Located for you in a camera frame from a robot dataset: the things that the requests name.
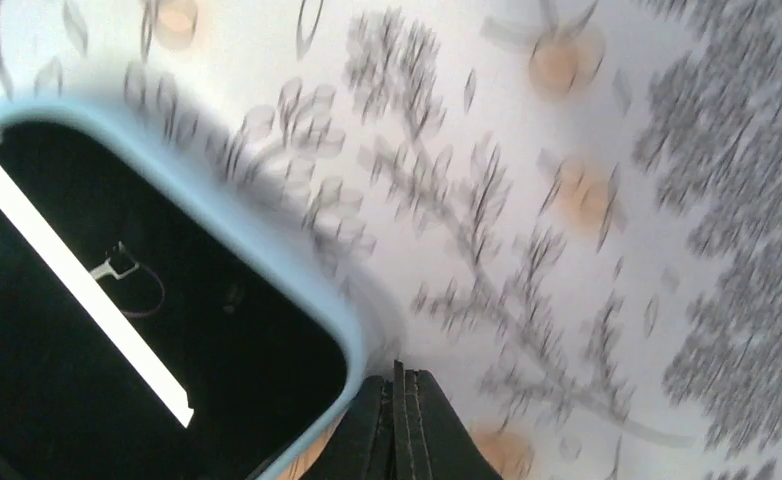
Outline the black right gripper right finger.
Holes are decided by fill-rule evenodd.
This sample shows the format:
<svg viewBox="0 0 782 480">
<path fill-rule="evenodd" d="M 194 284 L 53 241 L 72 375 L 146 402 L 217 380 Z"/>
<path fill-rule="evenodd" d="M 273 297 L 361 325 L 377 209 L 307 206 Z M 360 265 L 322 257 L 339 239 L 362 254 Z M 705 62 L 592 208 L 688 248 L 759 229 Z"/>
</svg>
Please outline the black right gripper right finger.
<svg viewBox="0 0 782 480">
<path fill-rule="evenodd" d="M 439 383 L 394 363 L 394 468 L 402 480 L 500 480 Z"/>
</svg>

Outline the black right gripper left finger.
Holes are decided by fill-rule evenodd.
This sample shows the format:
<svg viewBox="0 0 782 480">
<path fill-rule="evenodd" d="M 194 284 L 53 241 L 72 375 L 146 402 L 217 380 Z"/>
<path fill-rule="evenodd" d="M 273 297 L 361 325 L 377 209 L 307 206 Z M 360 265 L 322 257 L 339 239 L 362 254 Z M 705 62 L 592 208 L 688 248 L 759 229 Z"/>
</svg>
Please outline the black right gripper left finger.
<svg viewBox="0 0 782 480">
<path fill-rule="evenodd" d="M 392 383 L 367 378 L 303 480 L 389 480 L 394 477 Z"/>
</svg>

